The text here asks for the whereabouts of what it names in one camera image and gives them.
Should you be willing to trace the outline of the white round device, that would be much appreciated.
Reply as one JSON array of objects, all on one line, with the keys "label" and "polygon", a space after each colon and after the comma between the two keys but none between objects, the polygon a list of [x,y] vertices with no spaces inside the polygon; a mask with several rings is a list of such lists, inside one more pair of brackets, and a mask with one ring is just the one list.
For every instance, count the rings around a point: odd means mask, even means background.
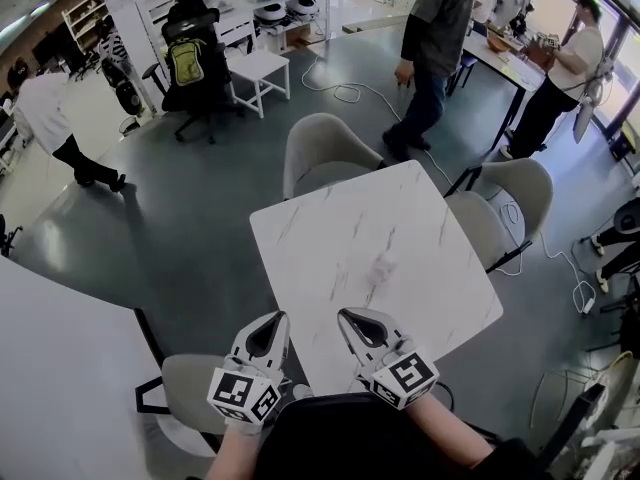
[{"label": "white round device", "polygon": [[319,6],[315,0],[288,0],[286,7],[299,18],[314,19],[319,14]]},{"label": "white round device", "polygon": [[254,17],[266,24],[277,24],[287,18],[287,11],[281,3],[271,3],[254,10]]}]

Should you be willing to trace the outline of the white desk with black legs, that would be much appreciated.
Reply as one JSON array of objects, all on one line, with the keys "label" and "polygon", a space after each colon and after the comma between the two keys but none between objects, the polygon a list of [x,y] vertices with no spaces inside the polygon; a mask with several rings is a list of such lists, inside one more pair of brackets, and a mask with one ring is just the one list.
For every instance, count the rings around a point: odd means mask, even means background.
[{"label": "white desk with black legs", "polygon": [[490,49],[487,37],[471,31],[464,40],[463,52],[473,56],[481,64],[516,88],[516,93],[489,149],[498,146],[504,132],[515,119],[525,96],[534,93],[544,79],[544,73],[534,64],[525,62],[509,51],[496,53]]}]

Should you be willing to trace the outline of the small white table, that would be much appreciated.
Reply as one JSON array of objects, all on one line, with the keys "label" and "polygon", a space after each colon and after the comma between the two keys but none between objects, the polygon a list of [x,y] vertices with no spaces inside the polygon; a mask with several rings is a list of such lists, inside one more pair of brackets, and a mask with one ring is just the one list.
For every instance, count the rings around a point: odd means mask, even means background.
[{"label": "small white table", "polygon": [[[266,50],[255,50],[244,56],[234,56],[227,60],[227,67],[232,76],[240,77],[253,85],[254,96],[245,100],[236,94],[233,82],[230,82],[230,93],[233,102],[253,112],[260,119],[264,118],[263,97],[270,92],[282,94],[286,100],[291,98],[289,59]],[[281,71],[284,85],[277,85],[268,80],[270,75]]]}]

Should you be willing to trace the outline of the clear plastic bottle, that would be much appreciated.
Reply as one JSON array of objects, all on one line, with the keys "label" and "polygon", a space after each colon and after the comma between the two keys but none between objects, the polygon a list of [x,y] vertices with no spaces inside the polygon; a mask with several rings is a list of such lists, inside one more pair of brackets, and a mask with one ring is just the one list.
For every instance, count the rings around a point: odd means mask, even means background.
[{"label": "clear plastic bottle", "polygon": [[367,279],[371,284],[386,282],[397,267],[396,259],[387,253],[379,254],[372,262],[367,273]]}]

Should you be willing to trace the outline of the white wristband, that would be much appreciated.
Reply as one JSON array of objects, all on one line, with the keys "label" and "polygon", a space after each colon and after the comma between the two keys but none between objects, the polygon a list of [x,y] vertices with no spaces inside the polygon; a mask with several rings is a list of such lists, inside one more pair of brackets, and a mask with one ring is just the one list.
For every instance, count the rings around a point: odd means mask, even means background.
[{"label": "white wristband", "polygon": [[236,432],[245,436],[259,436],[263,432],[263,425],[256,425],[252,422],[246,422],[244,420],[235,419],[232,417],[225,418],[226,430],[225,433]]}]

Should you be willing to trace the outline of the yellow-green backpack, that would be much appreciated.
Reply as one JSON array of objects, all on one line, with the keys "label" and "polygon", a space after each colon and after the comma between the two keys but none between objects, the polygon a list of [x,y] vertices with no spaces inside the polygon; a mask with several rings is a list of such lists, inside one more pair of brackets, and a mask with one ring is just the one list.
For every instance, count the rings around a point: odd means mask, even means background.
[{"label": "yellow-green backpack", "polygon": [[201,50],[206,43],[200,39],[182,38],[169,46],[169,58],[174,68],[175,83],[180,87],[198,83],[204,79],[200,64]]}]

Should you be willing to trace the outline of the person's left forearm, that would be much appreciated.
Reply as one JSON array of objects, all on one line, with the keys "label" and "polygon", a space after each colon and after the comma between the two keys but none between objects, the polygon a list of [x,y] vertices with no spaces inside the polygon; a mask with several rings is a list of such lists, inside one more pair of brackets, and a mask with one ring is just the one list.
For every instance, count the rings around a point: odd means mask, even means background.
[{"label": "person's left forearm", "polygon": [[252,480],[261,438],[261,432],[229,427],[204,480]]}]

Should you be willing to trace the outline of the person's black shirt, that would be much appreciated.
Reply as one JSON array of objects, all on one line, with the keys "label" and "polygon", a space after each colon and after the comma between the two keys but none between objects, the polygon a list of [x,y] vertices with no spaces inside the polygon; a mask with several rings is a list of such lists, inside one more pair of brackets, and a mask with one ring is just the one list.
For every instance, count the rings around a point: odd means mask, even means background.
[{"label": "person's black shirt", "polygon": [[285,406],[262,432],[252,480],[554,480],[522,440],[491,447],[467,469],[404,409],[364,393],[312,397]]}]

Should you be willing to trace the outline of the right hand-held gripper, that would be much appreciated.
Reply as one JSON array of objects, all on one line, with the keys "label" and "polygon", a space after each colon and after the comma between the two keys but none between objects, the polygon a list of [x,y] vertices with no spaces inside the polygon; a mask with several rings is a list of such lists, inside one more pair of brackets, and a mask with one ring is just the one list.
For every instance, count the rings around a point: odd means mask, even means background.
[{"label": "right hand-held gripper", "polygon": [[[337,314],[337,323],[357,360],[357,380],[393,408],[406,409],[429,393],[439,380],[439,371],[425,347],[417,346],[411,338],[401,338],[402,332],[389,314],[368,308],[343,308]],[[373,360],[375,348],[394,343],[380,359]]]}]

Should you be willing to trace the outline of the white marble square table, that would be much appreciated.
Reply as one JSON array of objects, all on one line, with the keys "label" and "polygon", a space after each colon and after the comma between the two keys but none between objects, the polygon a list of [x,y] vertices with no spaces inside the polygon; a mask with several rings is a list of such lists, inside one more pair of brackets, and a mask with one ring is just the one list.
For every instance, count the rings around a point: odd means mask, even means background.
[{"label": "white marble square table", "polygon": [[[357,360],[343,308],[389,314],[438,360],[498,320],[503,307],[475,251],[423,167],[409,161],[254,212],[251,227],[311,390],[344,393]],[[397,261],[384,283],[367,273]]]}]

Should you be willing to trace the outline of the person's right forearm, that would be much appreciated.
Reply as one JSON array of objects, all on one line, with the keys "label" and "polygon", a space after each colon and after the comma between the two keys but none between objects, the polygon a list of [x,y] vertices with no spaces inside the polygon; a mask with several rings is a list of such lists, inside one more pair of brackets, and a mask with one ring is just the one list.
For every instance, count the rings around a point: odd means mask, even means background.
[{"label": "person's right forearm", "polygon": [[491,445],[430,393],[404,409],[411,420],[453,462],[473,469],[493,452]]}]

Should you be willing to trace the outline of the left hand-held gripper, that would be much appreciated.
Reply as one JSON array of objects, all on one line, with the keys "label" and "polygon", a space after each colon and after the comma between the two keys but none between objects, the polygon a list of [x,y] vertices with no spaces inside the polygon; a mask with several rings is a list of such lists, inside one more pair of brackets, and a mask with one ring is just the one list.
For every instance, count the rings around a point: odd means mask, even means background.
[{"label": "left hand-held gripper", "polygon": [[[231,348],[235,357],[227,357],[214,370],[207,402],[227,419],[264,424],[282,398],[281,369],[289,344],[290,320],[283,311],[265,314],[242,328]],[[248,363],[252,360],[264,362],[265,370]]]}]

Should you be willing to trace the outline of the black office chair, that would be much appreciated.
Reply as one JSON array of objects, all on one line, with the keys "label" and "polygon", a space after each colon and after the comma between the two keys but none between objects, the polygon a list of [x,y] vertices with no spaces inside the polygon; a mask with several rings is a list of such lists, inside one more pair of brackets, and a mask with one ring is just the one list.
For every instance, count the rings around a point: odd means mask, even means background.
[{"label": "black office chair", "polygon": [[[190,125],[198,121],[209,125],[215,113],[244,115],[244,108],[234,103],[231,97],[231,73],[227,67],[224,44],[218,40],[215,30],[219,18],[219,10],[208,7],[204,0],[175,0],[169,9],[167,22],[161,28],[162,38],[167,45],[165,62],[169,70],[169,82],[167,85],[161,82],[157,73],[160,67],[158,63],[151,65],[142,75],[144,80],[152,79],[162,93],[163,111],[188,115],[187,120],[174,132],[178,142],[184,140],[183,132]],[[171,43],[182,38],[197,38],[206,43],[200,57],[204,79],[185,87],[175,83],[174,68],[168,53]]]}]

